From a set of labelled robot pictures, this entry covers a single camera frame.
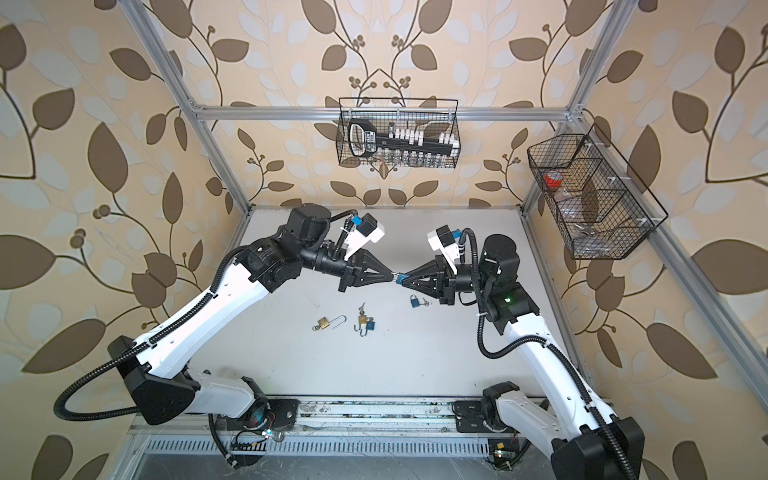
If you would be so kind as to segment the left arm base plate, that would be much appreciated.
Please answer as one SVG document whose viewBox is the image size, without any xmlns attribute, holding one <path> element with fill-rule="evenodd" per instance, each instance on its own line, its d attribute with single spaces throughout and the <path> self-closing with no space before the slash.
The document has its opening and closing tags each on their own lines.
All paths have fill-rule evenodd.
<svg viewBox="0 0 768 480">
<path fill-rule="evenodd" d="M 296 398 L 270 398 L 259 402 L 240 418 L 219 417 L 215 426 L 222 431 L 290 430 L 298 419 L 300 401 Z"/>
</svg>

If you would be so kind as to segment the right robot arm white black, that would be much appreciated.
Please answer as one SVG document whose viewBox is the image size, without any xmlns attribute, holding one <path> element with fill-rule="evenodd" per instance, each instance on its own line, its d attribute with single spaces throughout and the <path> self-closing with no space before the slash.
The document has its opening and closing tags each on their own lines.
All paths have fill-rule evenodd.
<svg viewBox="0 0 768 480">
<path fill-rule="evenodd" d="M 480 353 L 491 360 L 519 354 L 544 393 L 537 404 L 510 381 L 486 388 L 481 407 L 488 428 L 522 434 L 549 458 L 559 479 L 639 478 L 642 429 L 633 418 L 620 418 L 560 349 L 518 280 L 516 243 L 493 234 L 479 244 L 471 229 L 448 226 L 427 240 L 434 260 L 401 275 L 399 284 L 444 305 L 473 293 Z"/>
</svg>

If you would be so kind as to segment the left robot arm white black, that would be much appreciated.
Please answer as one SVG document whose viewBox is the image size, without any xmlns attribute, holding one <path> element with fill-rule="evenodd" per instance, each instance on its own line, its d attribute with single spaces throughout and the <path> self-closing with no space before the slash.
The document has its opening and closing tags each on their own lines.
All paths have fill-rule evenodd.
<svg viewBox="0 0 768 480">
<path fill-rule="evenodd" d="M 290 211 L 285 224 L 267 237 L 228 252 L 210 286 L 172 317 L 135 339 L 122 336 L 109 347 L 110 361 L 85 374 L 55 400 L 61 420 L 89 422 L 139 414 L 150 425 L 182 414 L 218 418 L 242 429 L 268 432 L 274 425 L 269 401 L 255 381 L 217 377 L 189 367 L 194 354 L 251 305 L 310 269 L 338 278 L 340 291 L 393 280 L 393 272 L 366 250 L 385 228 L 372 215 L 354 210 L 332 214 L 317 204 Z M 105 373 L 119 371 L 133 406 L 76 412 L 68 401 Z"/>
</svg>

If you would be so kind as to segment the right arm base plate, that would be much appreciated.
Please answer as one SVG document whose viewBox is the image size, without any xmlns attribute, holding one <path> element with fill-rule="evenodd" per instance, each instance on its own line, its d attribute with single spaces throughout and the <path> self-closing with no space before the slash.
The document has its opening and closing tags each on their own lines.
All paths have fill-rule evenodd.
<svg viewBox="0 0 768 480">
<path fill-rule="evenodd" d="M 452 403 L 451 410 L 458 433 L 493 433 L 480 400 L 456 400 Z"/>
</svg>

